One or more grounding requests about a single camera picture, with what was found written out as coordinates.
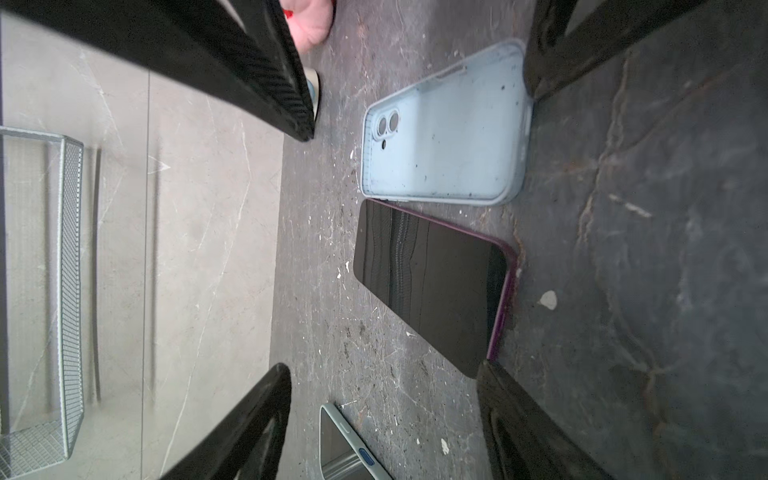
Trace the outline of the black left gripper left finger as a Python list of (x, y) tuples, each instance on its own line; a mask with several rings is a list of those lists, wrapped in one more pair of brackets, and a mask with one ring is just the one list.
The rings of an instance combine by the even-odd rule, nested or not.
[(163, 477), (274, 479), (291, 406), (291, 372), (277, 363), (229, 414)]

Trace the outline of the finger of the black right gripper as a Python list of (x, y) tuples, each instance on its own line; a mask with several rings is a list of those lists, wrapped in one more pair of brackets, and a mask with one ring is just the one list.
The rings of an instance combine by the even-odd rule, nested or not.
[(315, 134), (277, 1), (4, 1), (2, 9), (228, 102), (297, 141)]
[(526, 91), (543, 100), (583, 77), (701, 0), (604, 1), (572, 31), (575, 1), (538, 1), (524, 58)]

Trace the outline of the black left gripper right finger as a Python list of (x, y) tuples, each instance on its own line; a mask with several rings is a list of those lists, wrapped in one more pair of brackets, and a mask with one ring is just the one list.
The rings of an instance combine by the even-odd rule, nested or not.
[(478, 369), (483, 436), (495, 479), (609, 479), (496, 361)]

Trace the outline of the light blue phone case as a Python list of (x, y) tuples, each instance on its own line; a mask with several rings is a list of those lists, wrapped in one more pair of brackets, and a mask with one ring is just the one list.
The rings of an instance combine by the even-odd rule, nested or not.
[(371, 104), (360, 190), (368, 198), (495, 206), (521, 191), (533, 101), (524, 47), (498, 43)]

